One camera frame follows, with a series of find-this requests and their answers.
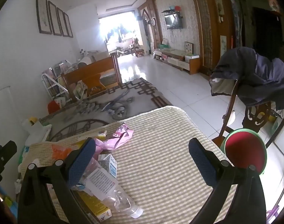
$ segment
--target dark doorway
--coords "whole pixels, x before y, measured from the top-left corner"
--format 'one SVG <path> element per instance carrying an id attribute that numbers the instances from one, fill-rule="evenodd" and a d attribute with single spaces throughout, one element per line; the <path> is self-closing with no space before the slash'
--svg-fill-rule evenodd
<path id="1" fill-rule="evenodd" d="M 253 7 L 256 27 L 255 51 L 269 60 L 279 58 L 282 45 L 280 15 L 276 12 Z"/>

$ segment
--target white bird figurine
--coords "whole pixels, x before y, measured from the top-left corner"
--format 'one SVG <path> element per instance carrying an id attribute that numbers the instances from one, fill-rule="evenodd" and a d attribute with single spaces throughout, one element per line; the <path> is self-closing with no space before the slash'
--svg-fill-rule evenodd
<path id="1" fill-rule="evenodd" d="M 235 111 L 232 110 L 232 111 L 231 111 L 231 114 L 230 114 L 230 117 L 229 117 L 229 120 L 228 120 L 227 126 L 233 124 L 234 120 L 235 120 Z"/>

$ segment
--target blue gripper pad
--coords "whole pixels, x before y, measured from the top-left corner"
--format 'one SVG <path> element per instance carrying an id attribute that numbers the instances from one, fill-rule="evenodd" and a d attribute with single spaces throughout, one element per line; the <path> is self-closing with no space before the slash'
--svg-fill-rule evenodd
<path id="1" fill-rule="evenodd" d="M 84 174 L 86 167 L 91 161 L 92 156 L 95 153 L 96 144 L 93 139 L 87 139 L 83 146 L 78 150 L 80 153 L 77 155 L 69 169 L 67 169 L 67 185 L 69 188 L 79 183 L 81 177 Z"/>
<path id="2" fill-rule="evenodd" d="M 217 185 L 217 173 L 207 157 L 210 151 L 205 150 L 197 138 L 193 138 L 189 142 L 189 152 L 205 183 L 214 188 Z"/>

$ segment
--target striped tablecloth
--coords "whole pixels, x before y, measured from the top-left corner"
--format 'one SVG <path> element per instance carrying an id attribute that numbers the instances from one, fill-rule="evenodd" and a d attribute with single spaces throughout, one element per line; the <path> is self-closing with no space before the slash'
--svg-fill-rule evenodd
<path id="1" fill-rule="evenodd" d="M 220 160 L 227 158 L 180 108 L 166 106 L 131 117 L 125 122 L 134 130 L 133 137 L 111 153 L 118 162 L 117 180 L 136 204 L 144 209 L 144 213 L 133 219 L 112 211 L 113 217 L 105 223 L 190 223 L 212 188 L 205 184 L 189 154 L 189 140 L 196 137 L 205 149 L 213 151 Z M 107 130 L 111 135 L 121 123 L 115 122 L 59 143 L 72 145 L 81 137 L 95 136 L 99 130 Z M 235 189 L 236 186 L 232 186 L 216 221 L 225 217 Z"/>

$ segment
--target screw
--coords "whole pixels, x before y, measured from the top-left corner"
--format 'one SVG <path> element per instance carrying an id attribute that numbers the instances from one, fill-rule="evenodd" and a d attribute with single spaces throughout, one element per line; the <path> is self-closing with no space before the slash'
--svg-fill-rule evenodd
<path id="1" fill-rule="evenodd" d="M 56 166 L 61 166 L 63 164 L 63 161 L 62 160 L 57 160 L 55 162 Z"/>
<path id="2" fill-rule="evenodd" d="M 35 167 L 35 164 L 34 164 L 34 163 L 31 163 L 31 164 L 28 166 L 29 169 L 33 169 L 34 167 Z"/>
<path id="3" fill-rule="evenodd" d="M 250 165 L 249 168 L 253 171 L 256 169 L 256 167 L 254 165 Z"/>
<path id="4" fill-rule="evenodd" d="M 226 161 L 226 160 L 222 160 L 222 161 L 221 161 L 221 164 L 222 164 L 224 167 L 228 167 L 228 166 L 229 166 L 229 162 Z"/>

